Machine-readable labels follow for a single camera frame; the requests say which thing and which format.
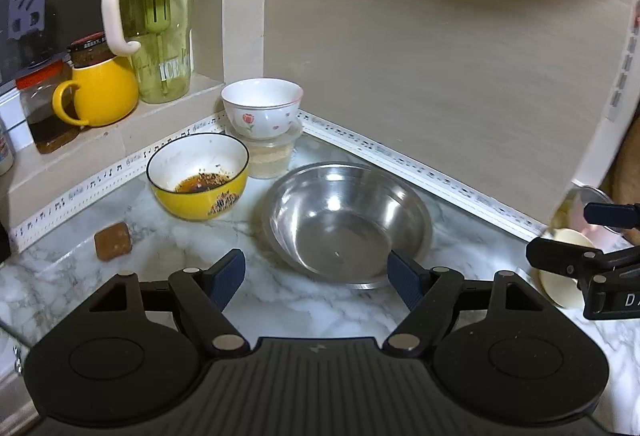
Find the cream yellow bowl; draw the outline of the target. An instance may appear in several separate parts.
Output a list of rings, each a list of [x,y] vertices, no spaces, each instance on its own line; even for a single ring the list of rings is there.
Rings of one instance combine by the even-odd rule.
[[[557,241],[567,245],[575,245],[586,248],[594,248],[594,244],[580,232],[568,229],[547,230],[542,237],[547,240]],[[568,263],[564,265],[562,274],[557,274],[547,270],[538,270],[538,280],[541,289],[548,298],[561,309],[582,309],[584,308],[584,297],[579,289],[578,281],[574,277],[574,270],[567,270]]]

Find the pink steel-lined pot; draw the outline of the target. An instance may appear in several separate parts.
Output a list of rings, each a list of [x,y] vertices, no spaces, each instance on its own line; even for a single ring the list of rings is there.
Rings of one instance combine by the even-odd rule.
[[[577,187],[567,194],[566,224],[602,249],[613,246],[622,235],[622,231],[600,222],[591,222],[598,218],[602,207],[612,205],[612,200],[601,190],[591,187]]]

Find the large stainless steel bowl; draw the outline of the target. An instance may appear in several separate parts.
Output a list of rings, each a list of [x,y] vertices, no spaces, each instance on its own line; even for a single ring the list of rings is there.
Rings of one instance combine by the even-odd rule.
[[[262,201],[262,226],[289,267],[351,289],[386,286],[390,252],[420,258],[433,236],[431,215],[408,183],[349,163],[310,164],[281,177]]]

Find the round wooden cutting board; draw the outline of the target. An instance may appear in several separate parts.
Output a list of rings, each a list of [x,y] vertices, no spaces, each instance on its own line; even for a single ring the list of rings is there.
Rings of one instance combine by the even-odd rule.
[[[616,204],[638,204],[640,199],[640,122],[631,124],[615,162],[612,199]]]

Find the brown soap block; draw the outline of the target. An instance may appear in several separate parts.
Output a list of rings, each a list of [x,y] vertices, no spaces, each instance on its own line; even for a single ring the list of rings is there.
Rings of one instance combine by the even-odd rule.
[[[126,222],[117,222],[94,235],[96,257],[101,261],[110,261],[116,257],[129,254],[132,240]]]

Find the yellow sunflower ceramic bowl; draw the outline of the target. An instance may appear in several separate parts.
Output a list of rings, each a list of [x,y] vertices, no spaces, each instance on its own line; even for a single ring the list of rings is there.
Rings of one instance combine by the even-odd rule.
[[[194,133],[159,148],[146,165],[146,177],[169,214],[205,221],[230,211],[240,199],[248,165],[250,152],[240,140]]]

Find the white ventilation grille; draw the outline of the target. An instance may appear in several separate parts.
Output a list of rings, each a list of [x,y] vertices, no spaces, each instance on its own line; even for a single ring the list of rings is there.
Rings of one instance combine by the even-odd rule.
[[[605,117],[611,123],[634,114],[639,94],[639,0],[632,0],[620,67],[614,78]]]

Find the clear plastic food container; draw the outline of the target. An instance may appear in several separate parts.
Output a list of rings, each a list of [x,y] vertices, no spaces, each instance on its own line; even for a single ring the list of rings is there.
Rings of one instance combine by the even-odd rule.
[[[296,140],[303,133],[303,126],[296,118],[285,133],[272,139],[254,140],[240,135],[231,125],[224,130],[228,136],[239,139],[250,152],[248,175],[253,179],[274,179],[283,176],[293,155]]]

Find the white floral ceramic bowl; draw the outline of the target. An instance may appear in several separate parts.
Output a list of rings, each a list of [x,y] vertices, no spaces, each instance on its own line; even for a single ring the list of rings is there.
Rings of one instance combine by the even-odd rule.
[[[278,78],[250,78],[227,84],[221,100],[232,128],[243,137],[268,140],[293,125],[304,90]]]

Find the yellow ceramic mug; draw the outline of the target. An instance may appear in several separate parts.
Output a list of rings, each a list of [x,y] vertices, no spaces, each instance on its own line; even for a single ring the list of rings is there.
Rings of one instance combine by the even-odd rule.
[[[127,117],[138,105],[139,89],[128,58],[74,67],[72,78],[52,94],[53,112],[77,127],[104,127]]]

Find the glass jar red lid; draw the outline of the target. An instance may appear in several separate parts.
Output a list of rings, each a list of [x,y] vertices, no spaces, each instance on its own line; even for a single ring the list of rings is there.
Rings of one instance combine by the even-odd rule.
[[[70,79],[70,66],[58,58],[43,62],[16,80],[27,126],[40,154],[50,154],[73,141],[80,131],[54,113],[53,92]]]

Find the green glass water pitcher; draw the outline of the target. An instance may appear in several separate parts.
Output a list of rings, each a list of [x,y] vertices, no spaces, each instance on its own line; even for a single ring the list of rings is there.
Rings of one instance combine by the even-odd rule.
[[[143,102],[189,91],[191,9],[192,0],[101,0],[107,46],[130,61]]]

